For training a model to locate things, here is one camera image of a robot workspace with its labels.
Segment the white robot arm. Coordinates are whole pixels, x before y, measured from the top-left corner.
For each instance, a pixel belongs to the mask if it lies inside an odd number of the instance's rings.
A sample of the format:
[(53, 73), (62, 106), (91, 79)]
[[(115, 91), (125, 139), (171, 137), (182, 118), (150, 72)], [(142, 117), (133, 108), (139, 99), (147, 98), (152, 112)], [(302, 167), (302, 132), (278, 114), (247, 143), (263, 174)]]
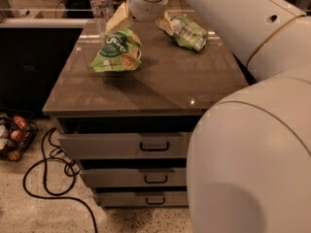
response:
[[(256, 83), (195, 126), (187, 157), (193, 233), (311, 233), (310, 18), (285, 0), (185, 0)], [(127, 0), (142, 21), (167, 0)]]

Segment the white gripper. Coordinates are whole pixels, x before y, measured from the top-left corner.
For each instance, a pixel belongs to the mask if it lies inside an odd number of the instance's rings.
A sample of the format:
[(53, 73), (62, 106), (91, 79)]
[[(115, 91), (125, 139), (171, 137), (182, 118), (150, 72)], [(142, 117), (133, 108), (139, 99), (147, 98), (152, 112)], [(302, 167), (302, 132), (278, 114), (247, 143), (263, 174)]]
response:
[(113, 33), (130, 27), (135, 17), (141, 21), (155, 20), (159, 29), (172, 36), (174, 29), (169, 14), (165, 12), (167, 4), (168, 0), (126, 0), (107, 22), (106, 32)]

